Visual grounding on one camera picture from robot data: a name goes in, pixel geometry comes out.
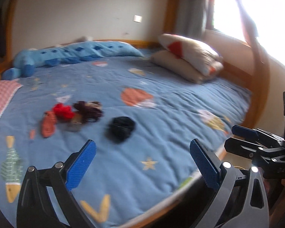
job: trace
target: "yellow fish pattern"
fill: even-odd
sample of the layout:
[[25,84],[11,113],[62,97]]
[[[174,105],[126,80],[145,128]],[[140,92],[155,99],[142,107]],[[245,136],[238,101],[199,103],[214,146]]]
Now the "yellow fish pattern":
[[201,117],[201,120],[208,127],[227,133],[227,131],[225,130],[225,125],[221,118],[206,110],[198,110],[198,113]]
[[99,212],[96,212],[94,208],[92,208],[86,201],[80,201],[83,209],[92,216],[92,218],[98,223],[104,223],[109,218],[109,211],[111,205],[111,196],[104,195],[102,198]]

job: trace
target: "wooden bed frame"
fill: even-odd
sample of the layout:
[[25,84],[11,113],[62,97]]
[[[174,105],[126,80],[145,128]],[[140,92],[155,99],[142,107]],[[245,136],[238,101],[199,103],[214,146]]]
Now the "wooden bed frame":
[[[179,0],[168,0],[167,8],[166,8],[166,18],[164,24],[164,32],[165,33],[173,33],[177,8],[178,8]],[[262,114],[268,96],[269,90],[269,64],[268,58],[265,53],[265,50],[259,45],[256,40],[254,24],[248,14],[245,12],[242,3],[240,0],[236,0],[239,6],[239,11],[242,17],[244,35],[246,41],[249,42],[249,45],[253,51],[254,56],[254,73],[250,75],[245,71],[239,69],[238,67],[232,65],[232,63],[224,62],[224,70],[221,72],[221,76],[240,85],[248,88],[252,92],[251,106],[246,115],[245,121],[243,122],[243,126],[254,128],[260,115]],[[17,4],[17,0],[10,0],[7,19],[6,19],[6,56],[5,61],[0,64],[0,78],[1,73],[6,69],[12,67],[12,57],[11,57],[11,38],[12,38],[12,26],[13,26],[13,17],[14,11]],[[157,42],[146,42],[146,41],[137,41],[137,40],[124,40],[124,39],[113,39],[115,41],[123,41],[129,44],[132,44],[136,48],[152,48],[156,47],[159,44]],[[226,155],[226,151],[224,150],[219,158],[222,160]],[[141,228],[150,223],[157,220],[162,215],[169,212],[172,208],[174,208],[179,202],[175,202],[172,205],[166,207],[158,213],[150,216],[148,219],[132,226],[131,228]]]

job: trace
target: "red triangle pattern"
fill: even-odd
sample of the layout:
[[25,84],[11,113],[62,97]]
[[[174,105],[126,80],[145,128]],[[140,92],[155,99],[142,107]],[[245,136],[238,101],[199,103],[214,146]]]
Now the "red triangle pattern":
[[167,48],[173,54],[175,54],[175,55],[177,55],[179,57],[183,57],[183,49],[181,47],[181,42],[180,41],[173,42],[172,44],[168,45]]
[[216,72],[216,69],[214,67],[210,67],[210,70],[209,70],[209,74],[212,75]]

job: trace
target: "plush toy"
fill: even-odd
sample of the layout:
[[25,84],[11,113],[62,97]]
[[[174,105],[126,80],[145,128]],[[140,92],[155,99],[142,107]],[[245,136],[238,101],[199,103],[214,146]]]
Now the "plush toy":
[[78,101],[73,104],[73,107],[78,110],[78,113],[82,115],[82,122],[88,121],[97,122],[102,117],[102,104],[98,101]]
[[75,113],[72,112],[72,107],[70,105],[64,105],[62,103],[56,104],[52,110],[58,118],[65,121],[71,120],[75,115]]
[[2,74],[3,80],[13,80],[19,77],[30,77],[35,68],[42,66],[57,66],[60,63],[79,63],[93,61],[95,58],[108,56],[143,56],[132,45],[117,41],[87,41],[73,43],[64,47],[40,50],[22,50],[13,61],[13,68]]

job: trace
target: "beige pillow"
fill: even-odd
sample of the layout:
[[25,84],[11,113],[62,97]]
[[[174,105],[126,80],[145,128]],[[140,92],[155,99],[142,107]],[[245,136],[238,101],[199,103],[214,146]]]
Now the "beige pillow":
[[178,35],[162,34],[158,42],[168,51],[190,63],[204,76],[223,68],[222,57],[204,42]]
[[217,71],[213,73],[212,75],[205,77],[200,72],[198,72],[194,67],[192,67],[190,63],[177,57],[170,51],[166,51],[166,50],[161,50],[161,51],[154,53],[151,56],[150,61],[152,63],[155,63],[159,66],[162,66],[166,69],[173,71],[174,73],[182,76],[183,78],[185,78],[186,80],[190,82],[197,83],[197,84],[200,84],[203,81],[213,79],[219,72]]

